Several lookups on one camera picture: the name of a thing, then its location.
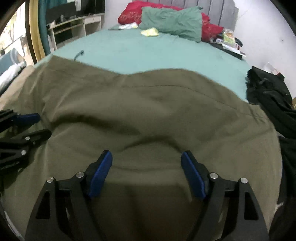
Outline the white shelf unit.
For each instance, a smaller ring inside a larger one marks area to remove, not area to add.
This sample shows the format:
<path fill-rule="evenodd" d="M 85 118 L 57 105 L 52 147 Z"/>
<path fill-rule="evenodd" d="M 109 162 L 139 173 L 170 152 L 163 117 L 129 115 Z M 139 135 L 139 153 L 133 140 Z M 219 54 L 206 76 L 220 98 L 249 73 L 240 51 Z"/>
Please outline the white shelf unit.
<path fill-rule="evenodd" d="M 104 13 L 78 16 L 69 20 L 47 25 L 50 53 L 64 45 L 98 32 L 102 29 Z"/>

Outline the teal curtain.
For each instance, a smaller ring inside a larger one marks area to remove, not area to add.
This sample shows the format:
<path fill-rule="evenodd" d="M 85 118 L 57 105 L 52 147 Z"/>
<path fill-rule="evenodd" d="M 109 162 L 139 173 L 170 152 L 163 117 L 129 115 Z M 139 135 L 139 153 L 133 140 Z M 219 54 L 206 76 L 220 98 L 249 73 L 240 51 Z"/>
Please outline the teal curtain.
<path fill-rule="evenodd" d="M 46 12 L 47 9 L 51 9 L 53 7 L 66 4 L 67 0 L 39 0 L 38 2 L 38 25 L 39 25 L 39 33 L 42 42 L 42 46 L 44 49 L 44 53 L 47 56 L 50 54 L 50 47 L 48 42 L 48 34 L 47 34 L 47 23 L 46 23 Z"/>

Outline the black clothes pile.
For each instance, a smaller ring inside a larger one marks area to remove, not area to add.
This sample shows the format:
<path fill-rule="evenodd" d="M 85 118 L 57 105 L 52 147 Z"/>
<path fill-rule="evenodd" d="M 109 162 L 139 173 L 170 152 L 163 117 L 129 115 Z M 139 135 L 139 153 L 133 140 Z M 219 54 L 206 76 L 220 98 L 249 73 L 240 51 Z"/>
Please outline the black clothes pile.
<path fill-rule="evenodd" d="M 278 133 L 282 178 L 270 240 L 295 240 L 295 109 L 282 74 L 252 67 L 247 73 L 246 97 L 268 116 Z"/>

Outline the green pillow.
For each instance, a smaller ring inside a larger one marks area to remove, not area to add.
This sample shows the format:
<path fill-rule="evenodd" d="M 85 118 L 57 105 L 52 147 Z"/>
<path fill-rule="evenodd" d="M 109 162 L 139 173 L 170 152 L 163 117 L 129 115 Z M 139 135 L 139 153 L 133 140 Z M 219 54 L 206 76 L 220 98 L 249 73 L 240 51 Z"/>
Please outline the green pillow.
<path fill-rule="evenodd" d="M 201 42 L 202 12 L 199 7 L 182 10 L 143 7 L 139 28 L 156 28 L 159 32 L 176 35 L 194 42 Z"/>

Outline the white cloth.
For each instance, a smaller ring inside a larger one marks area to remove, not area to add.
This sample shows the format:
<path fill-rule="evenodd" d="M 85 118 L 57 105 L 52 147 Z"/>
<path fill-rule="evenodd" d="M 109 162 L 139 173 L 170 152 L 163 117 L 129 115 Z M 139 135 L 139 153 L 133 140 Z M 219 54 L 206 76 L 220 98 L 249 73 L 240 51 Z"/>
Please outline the white cloth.
<path fill-rule="evenodd" d="M 0 94 L 4 94 L 13 80 L 26 68 L 27 63 L 25 61 L 13 64 L 1 75 Z"/>

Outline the teal bed sheet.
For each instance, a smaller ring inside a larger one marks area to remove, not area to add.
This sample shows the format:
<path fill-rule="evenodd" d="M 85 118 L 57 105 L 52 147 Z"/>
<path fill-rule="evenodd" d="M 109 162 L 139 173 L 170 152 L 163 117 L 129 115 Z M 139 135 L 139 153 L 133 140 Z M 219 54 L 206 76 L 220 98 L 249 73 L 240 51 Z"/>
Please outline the teal bed sheet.
<path fill-rule="evenodd" d="M 197 72 L 246 100 L 246 77 L 250 66 L 208 43 L 160 33 L 145 37 L 139 29 L 100 30 L 47 55 L 36 66 L 58 56 L 120 74 L 157 69 Z"/>

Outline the gold mirror frame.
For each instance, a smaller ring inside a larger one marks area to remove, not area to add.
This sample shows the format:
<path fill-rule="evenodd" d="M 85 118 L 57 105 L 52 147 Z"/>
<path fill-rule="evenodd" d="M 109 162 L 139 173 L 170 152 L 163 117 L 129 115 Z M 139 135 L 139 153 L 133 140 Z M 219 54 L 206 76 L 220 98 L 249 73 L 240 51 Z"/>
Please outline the gold mirror frame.
<path fill-rule="evenodd" d="M 46 56 L 39 31 L 38 6 L 39 1 L 25 1 L 26 36 L 34 64 Z"/>

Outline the grey padded headboard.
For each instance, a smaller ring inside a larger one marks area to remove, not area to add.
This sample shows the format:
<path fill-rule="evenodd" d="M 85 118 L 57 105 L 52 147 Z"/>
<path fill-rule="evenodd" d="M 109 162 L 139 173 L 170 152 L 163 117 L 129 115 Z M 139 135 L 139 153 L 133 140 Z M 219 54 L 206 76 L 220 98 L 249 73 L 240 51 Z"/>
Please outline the grey padded headboard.
<path fill-rule="evenodd" d="M 226 29 L 235 30 L 239 9 L 233 0 L 168 0 L 147 1 L 150 3 L 177 6 L 179 8 L 191 8 L 199 6 L 202 12 L 210 18 L 210 22 Z"/>

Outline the beige garment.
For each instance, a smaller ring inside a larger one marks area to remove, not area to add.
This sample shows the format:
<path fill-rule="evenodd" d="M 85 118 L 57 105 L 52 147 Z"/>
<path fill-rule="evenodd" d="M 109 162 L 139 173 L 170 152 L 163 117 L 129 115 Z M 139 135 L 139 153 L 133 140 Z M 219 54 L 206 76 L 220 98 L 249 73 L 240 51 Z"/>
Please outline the beige garment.
<path fill-rule="evenodd" d="M 4 94 L 1 95 L 1 110 L 4 110 L 4 106 L 10 102 L 10 100 L 15 100 L 23 87 L 25 80 L 34 72 L 35 68 L 30 65 L 26 67 L 10 84 Z"/>

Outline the yellow green packet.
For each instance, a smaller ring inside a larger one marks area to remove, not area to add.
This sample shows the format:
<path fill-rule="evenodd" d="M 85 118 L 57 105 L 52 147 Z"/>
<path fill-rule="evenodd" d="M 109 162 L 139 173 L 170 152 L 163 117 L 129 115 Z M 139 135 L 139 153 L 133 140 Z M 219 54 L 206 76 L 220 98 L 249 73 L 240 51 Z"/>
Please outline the yellow green packet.
<path fill-rule="evenodd" d="M 158 32 L 158 30 L 156 28 L 149 28 L 149 29 L 146 29 L 146 30 L 142 30 L 140 33 L 145 37 L 159 36 L 159 32 Z"/>

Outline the red pillow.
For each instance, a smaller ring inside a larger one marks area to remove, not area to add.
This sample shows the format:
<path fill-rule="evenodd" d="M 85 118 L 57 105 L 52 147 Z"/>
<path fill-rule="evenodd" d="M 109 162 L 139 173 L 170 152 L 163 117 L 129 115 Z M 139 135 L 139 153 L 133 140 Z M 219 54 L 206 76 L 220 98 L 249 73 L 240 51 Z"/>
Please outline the red pillow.
<path fill-rule="evenodd" d="M 133 1 L 127 5 L 123 12 L 118 17 L 118 23 L 121 25 L 131 24 L 136 22 L 138 25 L 141 23 L 142 17 L 142 8 L 143 7 L 152 7 L 158 9 L 174 9 L 180 11 L 183 8 L 178 6 L 168 6 L 165 4 L 150 3 L 145 1 Z M 224 28 L 210 23 L 210 17 L 205 13 L 202 15 L 202 36 L 201 41 L 209 42 L 211 38 L 215 38 L 218 34 L 223 33 Z"/>

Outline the olive green garment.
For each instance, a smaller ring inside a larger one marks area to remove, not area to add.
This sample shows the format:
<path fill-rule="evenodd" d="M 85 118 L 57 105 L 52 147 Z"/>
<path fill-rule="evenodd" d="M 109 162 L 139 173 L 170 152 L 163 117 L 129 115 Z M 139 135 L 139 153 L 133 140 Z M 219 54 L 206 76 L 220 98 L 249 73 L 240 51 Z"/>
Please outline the olive green garment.
<path fill-rule="evenodd" d="M 113 156 L 91 210 L 110 240 L 185 240 L 200 207 L 181 168 L 191 151 L 222 178 L 248 179 L 267 226 L 280 191 L 277 132 L 263 110 L 183 69 L 118 74 L 52 57 L 4 109 L 37 113 L 51 137 L 6 178 L 2 204 L 24 235 L 49 177 L 69 179 L 104 150 Z"/>

